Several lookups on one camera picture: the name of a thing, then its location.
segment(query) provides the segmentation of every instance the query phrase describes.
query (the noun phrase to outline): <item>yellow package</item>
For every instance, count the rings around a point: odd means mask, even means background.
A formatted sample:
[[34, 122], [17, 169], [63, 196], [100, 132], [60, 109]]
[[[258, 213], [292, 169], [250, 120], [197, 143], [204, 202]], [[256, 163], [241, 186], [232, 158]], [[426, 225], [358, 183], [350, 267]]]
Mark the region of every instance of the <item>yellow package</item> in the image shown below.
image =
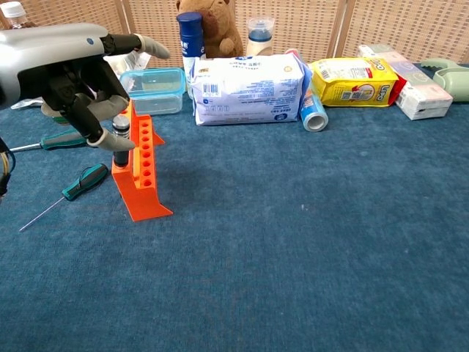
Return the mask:
[[313, 84], [327, 106], [390, 106], [402, 89], [384, 59], [324, 59], [310, 68]]

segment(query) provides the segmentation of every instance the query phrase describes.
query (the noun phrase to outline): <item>white box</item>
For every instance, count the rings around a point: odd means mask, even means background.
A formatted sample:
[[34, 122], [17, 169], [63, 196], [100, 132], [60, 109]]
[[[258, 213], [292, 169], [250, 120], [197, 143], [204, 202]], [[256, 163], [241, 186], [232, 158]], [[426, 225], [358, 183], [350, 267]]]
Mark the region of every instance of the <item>white box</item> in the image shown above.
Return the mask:
[[394, 72], [407, 81], [396, 104], [411, 120], [446, 115], [453, 97], [412, 62], [388, 45], [375, 44], [358, 47], [358, 57], [373, 56], [385, 59]]

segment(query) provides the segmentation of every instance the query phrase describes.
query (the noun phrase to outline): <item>bottle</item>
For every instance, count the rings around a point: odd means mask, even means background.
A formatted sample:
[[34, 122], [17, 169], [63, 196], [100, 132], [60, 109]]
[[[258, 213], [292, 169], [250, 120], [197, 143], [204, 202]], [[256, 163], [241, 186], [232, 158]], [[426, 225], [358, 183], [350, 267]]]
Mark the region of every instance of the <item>bottle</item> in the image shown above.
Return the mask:
[[[285, 53], [293, 54], [303, 62], [303, 58], [297, 49], [287, 49]], [[324, 110], [324, 106], [311, 78], [309, 78], [309, 86], [300, 107], [300, 116], [303, 121], [303, 127], [309, 132], [320, 132], [329, 122], [329, 117]]]
[[202, 15], [199, 12], [184, 12], [177, 16], [177, 21], [180, 28], [186, 87], [189, 97], [193, 99], [191, 69], [196, 57], [206, 58]]
[[10, 24], [9, 29], [37, 27], [35, 23], [28, 21], [28, 18], [26, 17], [26, 11], [19, 1], [5, 2], [0, 4], [0, 8], [3, 12], [3, 16]]
[[[112, 120], [114, 134], [129, 139], [130, 123], [124, 115], [117, 115]], [[129, 152], [114, 152], [114, 163], [118, 167], [125, 167], [129, 164]]]
[[248, 47], [246, 56], [269, 56], [273, 54], [273, 24], [271, 17], [255, 17], [248, 20]]

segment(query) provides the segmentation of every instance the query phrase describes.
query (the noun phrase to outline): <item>spray can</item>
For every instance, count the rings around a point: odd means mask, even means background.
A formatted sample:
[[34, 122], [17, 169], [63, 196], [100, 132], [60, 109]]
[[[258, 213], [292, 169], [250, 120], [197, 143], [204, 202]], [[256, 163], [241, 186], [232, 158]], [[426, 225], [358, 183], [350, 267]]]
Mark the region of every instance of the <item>spray can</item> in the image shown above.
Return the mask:
[[204, 31], [202, 15], [199, 12], [184, 12], [177, 16], [179, 22], [182, 61], [184, 62], [185, 81], [189, 97], [193, 99], [191, 88], [191, 69], [196, 57], [205, 59]]
[[[129, 139], [130, 123], [129, 119], [124, 115], [117, 115], [112, 120], [112, 128], [114, 134]], [[114, 163], [116, 166], [124, 167], [129, 164], [129, 152], [114, 152]]]
[[322, 131], [329, 122], [328, 115], [325, 113], [320, 97], [316, 94], [313, 83], [309, 84], [303, 105], [300, 110], [303, 127], [309, 132]]

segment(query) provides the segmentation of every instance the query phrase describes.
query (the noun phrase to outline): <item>blue container lid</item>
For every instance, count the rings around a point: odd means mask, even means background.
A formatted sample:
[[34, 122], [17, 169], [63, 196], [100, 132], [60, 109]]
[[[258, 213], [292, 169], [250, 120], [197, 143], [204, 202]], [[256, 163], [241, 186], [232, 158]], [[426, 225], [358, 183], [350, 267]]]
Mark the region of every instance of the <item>blue container lid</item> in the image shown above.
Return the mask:
[[255, 29], [249, 33], [249, 39], [254, 42], [268, 42], [272, 34], [266, 29]]
[[182, 95], [185, 74], [180, 68], [155, 68], [124, 72], [120, 83], [132, 99]]
[[184, 12], [177, 16], [181, 36], [198, 37], [203, 35], [202, 14], [200, 12]]

